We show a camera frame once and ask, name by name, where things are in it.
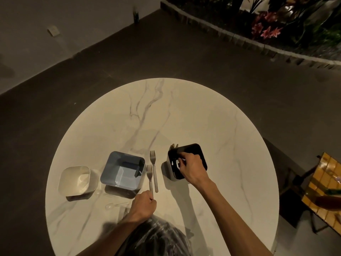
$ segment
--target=stone edging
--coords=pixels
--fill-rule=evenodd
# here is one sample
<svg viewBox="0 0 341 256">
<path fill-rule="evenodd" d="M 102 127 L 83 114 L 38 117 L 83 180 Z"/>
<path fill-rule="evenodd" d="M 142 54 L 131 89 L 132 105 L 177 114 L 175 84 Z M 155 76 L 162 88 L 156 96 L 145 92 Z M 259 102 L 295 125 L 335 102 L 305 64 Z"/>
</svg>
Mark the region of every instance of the stone edging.
<svg viewBox="0 0 341 256">
<path fill-rule="evenodd" d="M 257 41 L 245 38 L 243 36 L 239 36 L 238 34 L 234 34 L 227 30 L 221 29 L 207 21 L 198 19 L 183 10 L 177 8 L 174 4 L 169 3 L 166 0 L 161 1 L 161 9 L 167 11 L 171 15 L 175 16 L 179 21 L 190 24 L 193 26 L 197 26 L 203 31 L 210 33 L 212 35 L 216 35 L 221 39 L 224 39 L 228 42 L 232 42 L 233 44 L 243 47 L 248 50 L 257 51 L 262 55 L 266 55 L 274 60 L 281 60 L 287 63 L 295 64 L 295 65 L 306 65 L 312 68 L 326 68 L 332 70 L 341 71 L 341 62 L 327 60 L 317 57 L 309 57 L 307 55 L 300 55 L 293 52 L 284 51 L 275 47 L 271 47 L 269 45 L 265 45 L 259 43 Z"/>
</svg>

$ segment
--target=clear plastic bag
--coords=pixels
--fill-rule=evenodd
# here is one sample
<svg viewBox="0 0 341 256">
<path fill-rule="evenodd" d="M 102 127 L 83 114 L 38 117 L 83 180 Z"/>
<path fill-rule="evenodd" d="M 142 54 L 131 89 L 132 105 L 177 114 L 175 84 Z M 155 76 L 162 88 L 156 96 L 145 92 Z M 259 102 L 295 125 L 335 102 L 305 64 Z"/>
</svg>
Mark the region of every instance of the clear plastic bag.
<svg viewBox="0 0 341 256">
<path fill-rule="evenodd" d="M 190 256 L 186 236 L 167 221 L 152 216 L 139 225 L 122 244 L 116 256 Z"/>
</svg>

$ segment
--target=forearm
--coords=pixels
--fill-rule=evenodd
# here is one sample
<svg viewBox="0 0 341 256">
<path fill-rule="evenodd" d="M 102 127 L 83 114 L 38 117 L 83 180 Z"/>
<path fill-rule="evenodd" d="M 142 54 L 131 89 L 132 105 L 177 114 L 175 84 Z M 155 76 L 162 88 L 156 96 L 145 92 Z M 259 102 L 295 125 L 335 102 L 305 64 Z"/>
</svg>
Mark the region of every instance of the forearm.
<svg viewBox="0 0 341 256">
<path fill-rule="evenodd" d="M 77 256 L 113 256 L 137 226 L 136 222 L 124 219 L 105 238 L 94 242 Z"/>
<path fill-rule="evenodd" d="M 272 255 L 212 181 L 197 187 L 218 223 L 231 256 Z"/>
</svg>

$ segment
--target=round table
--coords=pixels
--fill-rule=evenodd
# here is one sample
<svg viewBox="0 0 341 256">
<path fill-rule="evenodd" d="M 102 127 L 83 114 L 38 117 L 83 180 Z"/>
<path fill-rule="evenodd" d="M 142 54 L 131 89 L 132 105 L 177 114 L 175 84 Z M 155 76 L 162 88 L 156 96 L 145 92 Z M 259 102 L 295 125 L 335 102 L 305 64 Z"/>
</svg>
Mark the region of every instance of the round table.
<svg viewBox="0 0 341 256">
<path fill-rule="evenodd" d="M 70 126 L 53 158 L 46 187 L 46 221 L 56 256 L 76 255 L 119 220 L 131 198 L 100 183 L 90 197 L 58 193 L 62 171 L 85 165 L 100 176 L 109 154 L 120 151 L 149 163 L 156 153 L 159 192 L 155 215 L 190 239 L 194 255 L 229 255 L 215 218 L 186 180 L 162 173 L 171 144 L 198 143 L 209 177 L 254 233 L 271 248 L 279 216 L 279 193 L 267 147 L 247 116 L 219 93 L 173 78 L 123 85 L 103 95 Z M 140 192 L 149 189 L 148 178 Z"/>
</svg>

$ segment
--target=marble tabletop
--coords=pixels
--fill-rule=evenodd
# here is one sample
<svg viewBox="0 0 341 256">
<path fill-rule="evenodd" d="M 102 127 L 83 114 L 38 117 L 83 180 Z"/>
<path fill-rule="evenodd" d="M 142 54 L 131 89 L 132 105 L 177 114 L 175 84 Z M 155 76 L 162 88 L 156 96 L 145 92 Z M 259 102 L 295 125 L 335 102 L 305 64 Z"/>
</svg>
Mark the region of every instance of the marble tabletop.
<svg viewBox="0 0 341 256">
<path fill-rule="evenodd" d="M 229 255 L 211 210 L 186 180 L 162 173 L 171 144 L 198 143 L 209 177 L 271 248 L 279 217 L 279 193 L 267 147 L 248 117 L 232 102 L 202 85 L 154 78 L 123 85 L 103 95 L 70 126 L 53 158 L 45 196 L 48 233 L 56 256 L 73 256 L 96 241 L 120 218 L 131 198 L 99 182 L 87 199 L 58 193 L 62 171 L 85 165 L 100 176 L 109 154 L 138 155 L 149 163 L 156 152 L 159 192 L 155 215 L 187 235 L 194 255 Z M 149 189 L 144 179 L 140 192 Z"/>
</svg>

